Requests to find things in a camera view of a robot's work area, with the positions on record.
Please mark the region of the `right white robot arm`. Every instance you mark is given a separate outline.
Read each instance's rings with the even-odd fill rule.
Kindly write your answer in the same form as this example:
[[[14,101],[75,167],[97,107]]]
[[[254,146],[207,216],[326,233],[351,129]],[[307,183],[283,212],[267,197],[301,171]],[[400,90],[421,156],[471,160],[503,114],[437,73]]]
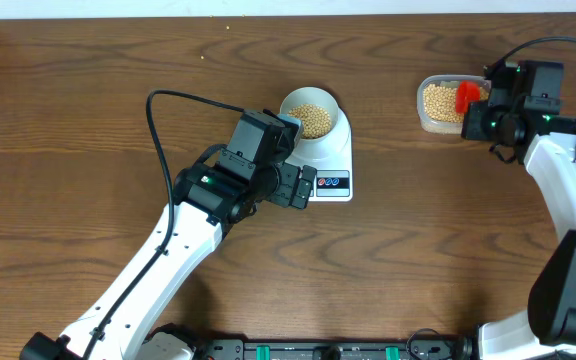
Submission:
[[[505,61],[485,75],[488,99],[469,105],[461,135],[509,147],[510,162],[537,183],[558,246],[531,288],[526,310],[486,323],[477,333],[480,359],[576,355],[576,118],[560,116],[563,66]]]

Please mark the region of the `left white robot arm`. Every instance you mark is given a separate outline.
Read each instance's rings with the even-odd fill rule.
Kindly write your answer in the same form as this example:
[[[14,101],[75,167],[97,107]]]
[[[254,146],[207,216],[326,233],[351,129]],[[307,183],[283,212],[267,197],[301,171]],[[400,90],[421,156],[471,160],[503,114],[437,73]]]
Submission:
[[[223,144],[206,149],[169,181],[169,202],[153,232],[104,294],[57,339],[37,332],[23,359],[188,359],[173,336],[157,347],[151,327],[194,269],[258,203],[307,206],[317,171],[283,160],[251,162]]]

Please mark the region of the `red plastic scoop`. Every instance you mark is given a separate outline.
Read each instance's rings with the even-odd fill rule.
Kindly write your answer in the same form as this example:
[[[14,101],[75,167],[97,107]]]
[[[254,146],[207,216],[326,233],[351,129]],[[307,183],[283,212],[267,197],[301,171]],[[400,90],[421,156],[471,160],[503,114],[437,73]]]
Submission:
[[[481,99],[480,87],[472,81],[462,81],[457,87],[455,97],[455,111],[465,114],[469,105]]]

